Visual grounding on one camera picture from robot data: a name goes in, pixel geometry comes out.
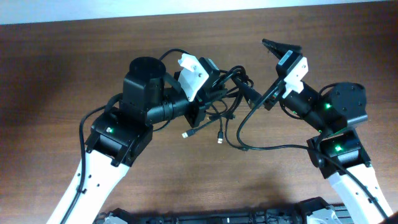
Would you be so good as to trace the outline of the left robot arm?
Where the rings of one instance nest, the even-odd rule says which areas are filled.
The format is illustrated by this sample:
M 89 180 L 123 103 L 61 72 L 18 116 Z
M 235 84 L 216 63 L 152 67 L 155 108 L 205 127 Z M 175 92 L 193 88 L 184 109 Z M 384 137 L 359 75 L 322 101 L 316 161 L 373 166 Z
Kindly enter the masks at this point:
M 170 75 L 161 58 L 138 57 L 123 90 L 112 96 L 90 128 L 79 134 L 81 160 L 49 223 L 93 223 L 115 186 L 152 141 L 154 125 L 185 117 L 192 128 L 204 120 L 226 89 L 209 58 L 182 54 L 182 70 Z

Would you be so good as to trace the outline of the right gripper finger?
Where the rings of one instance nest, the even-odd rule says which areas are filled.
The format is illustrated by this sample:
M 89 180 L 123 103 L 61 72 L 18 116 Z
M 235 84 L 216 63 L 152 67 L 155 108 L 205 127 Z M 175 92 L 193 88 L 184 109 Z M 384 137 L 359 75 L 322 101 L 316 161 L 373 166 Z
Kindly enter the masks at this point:
M 233 82 L 238 87 L 239 92 L 243 94 L 243 97 L 246 100 L 250 109 L 255 108 L 256 105 L 263 105 L 263 103 L 261 103 L 262 95 L 254 89 L 254 82 L 252 80 L 241 80 L 240 78 L 233 78 Z
M 302 47 L 299 45 L 283 44 L 280 42 L 274 42 L 269 39 L 262 39 L 263 46 L 272 54 L 274 54 L 279 60 L 281 60 L 288 51 L 291 51 L 291 56 L 295 58 L 302 56 Z

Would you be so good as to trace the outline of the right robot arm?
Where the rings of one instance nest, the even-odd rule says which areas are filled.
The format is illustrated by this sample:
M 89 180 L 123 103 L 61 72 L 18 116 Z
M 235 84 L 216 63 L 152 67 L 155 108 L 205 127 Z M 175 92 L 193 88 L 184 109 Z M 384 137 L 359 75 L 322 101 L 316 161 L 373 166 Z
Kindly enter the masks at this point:
M 236 82 L 251 108 L 244 120 L 261 106 L 271 110 L 279 103 L 283 110 L 291 110 L 294 118 L 318 131 L 319 135 L 308 139 L 304 149 L 339 195 L 352 221 L 392 223 L 394 213 L 355 130 L 368 119 L 365 87 L 340 82 L 315 91 L 302 80 L 308 73 L 308 62 L 301 46 L 268 39 L 262 44 L 279 60 L 275 67 L 278 77 L 263 95 L 242 81 Z

